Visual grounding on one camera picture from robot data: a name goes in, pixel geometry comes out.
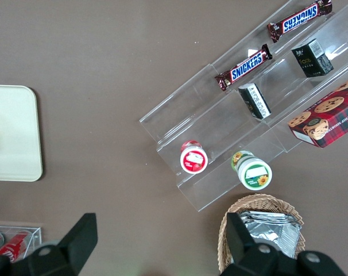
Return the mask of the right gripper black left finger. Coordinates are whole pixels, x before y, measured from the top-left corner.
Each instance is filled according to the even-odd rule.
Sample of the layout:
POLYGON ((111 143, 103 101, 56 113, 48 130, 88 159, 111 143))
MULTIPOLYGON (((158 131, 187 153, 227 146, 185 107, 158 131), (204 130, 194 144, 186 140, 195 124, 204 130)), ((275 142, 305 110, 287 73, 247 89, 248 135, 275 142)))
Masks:
POLYGON ((0 275, 79 275, 98 242, 95 213, 85 213, 56 244, 39 247, 24 259, 28 233, 0 248, 0 275))

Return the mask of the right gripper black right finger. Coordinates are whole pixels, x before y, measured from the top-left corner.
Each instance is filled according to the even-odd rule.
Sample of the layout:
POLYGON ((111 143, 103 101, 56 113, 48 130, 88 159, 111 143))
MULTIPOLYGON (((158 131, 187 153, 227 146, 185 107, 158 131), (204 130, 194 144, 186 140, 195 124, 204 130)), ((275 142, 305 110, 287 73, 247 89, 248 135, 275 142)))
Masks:
POLYGON ((271 245, 256 243, 236 213, 227 214, 226 238, 234 262, 221 275, 345 275, 328 255, 303 251, 292 259, 271 245))

